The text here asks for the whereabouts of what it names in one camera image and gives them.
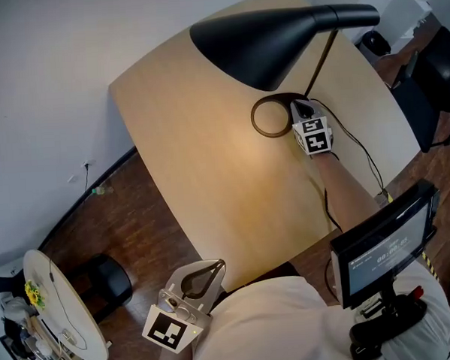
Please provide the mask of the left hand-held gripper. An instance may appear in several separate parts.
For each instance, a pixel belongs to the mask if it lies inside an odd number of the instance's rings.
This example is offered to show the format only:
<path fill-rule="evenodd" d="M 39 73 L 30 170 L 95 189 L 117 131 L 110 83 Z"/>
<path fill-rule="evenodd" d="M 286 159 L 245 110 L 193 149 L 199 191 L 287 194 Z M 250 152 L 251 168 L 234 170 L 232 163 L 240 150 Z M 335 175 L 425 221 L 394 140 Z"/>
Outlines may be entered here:
<path fill-rule="evenodd" d="M 183 351 L 210 326 L 209 313 L 225 273 L 222 259 L 201 260 L 176 269 L 167 289 L 159 291 L 156 304 L 150 307 L 142 336 L 175 354 Z"/>

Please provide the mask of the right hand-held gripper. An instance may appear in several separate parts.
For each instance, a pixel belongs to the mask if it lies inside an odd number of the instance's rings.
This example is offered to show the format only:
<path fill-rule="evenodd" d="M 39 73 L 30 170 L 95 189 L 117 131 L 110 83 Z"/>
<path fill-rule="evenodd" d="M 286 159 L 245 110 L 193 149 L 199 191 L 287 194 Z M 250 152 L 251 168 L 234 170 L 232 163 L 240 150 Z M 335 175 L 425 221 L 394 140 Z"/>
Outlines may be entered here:
<path fill-rule="evenodd" d="M 290 107 L 292 131 L 301 149 L 308 156 L 330 152 L 333 134 L 322 108 L 311 101 L 298 99 Z"/>

